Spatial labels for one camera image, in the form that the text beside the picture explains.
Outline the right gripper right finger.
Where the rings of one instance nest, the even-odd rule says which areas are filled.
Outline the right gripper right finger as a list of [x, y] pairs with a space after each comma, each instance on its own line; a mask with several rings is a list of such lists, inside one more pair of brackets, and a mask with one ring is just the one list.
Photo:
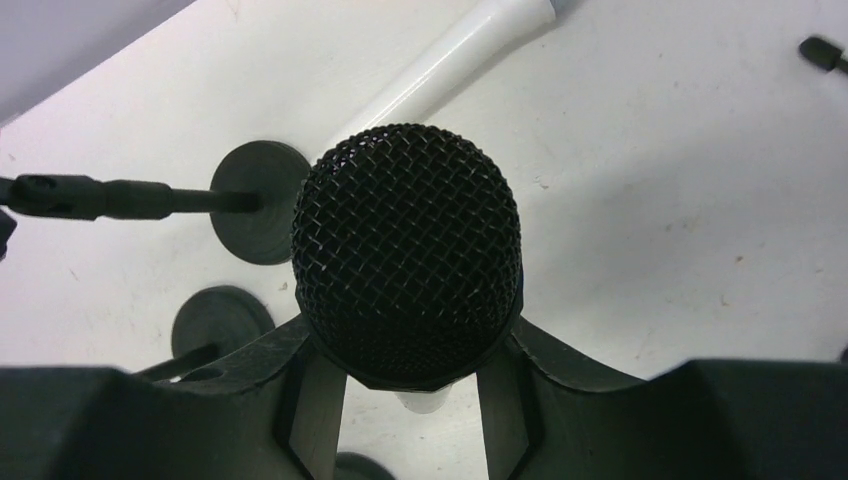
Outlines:
[[527, 322], [477, 373], [492, 479], [843, 479], [847, 368], [690, 360], [653, 379]]

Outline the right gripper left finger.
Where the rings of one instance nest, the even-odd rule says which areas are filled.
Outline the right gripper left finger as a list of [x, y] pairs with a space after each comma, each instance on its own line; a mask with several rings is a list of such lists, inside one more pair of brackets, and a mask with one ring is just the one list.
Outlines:
[[329, 479], [346, 374], [292, 320], [185, 380], [5, 368], [5, 479]]

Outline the black round-base stand white mic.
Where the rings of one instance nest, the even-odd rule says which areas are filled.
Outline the black round-base stand white mic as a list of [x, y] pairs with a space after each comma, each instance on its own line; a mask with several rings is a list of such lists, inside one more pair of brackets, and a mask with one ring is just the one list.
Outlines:
[[172, 358], [137, 372], [151, 382], [215, 378], [202, 370], [275, 328], [268, 309], [252, 293], [232, 285], [203, 289], [177, 312], [171, 330]]

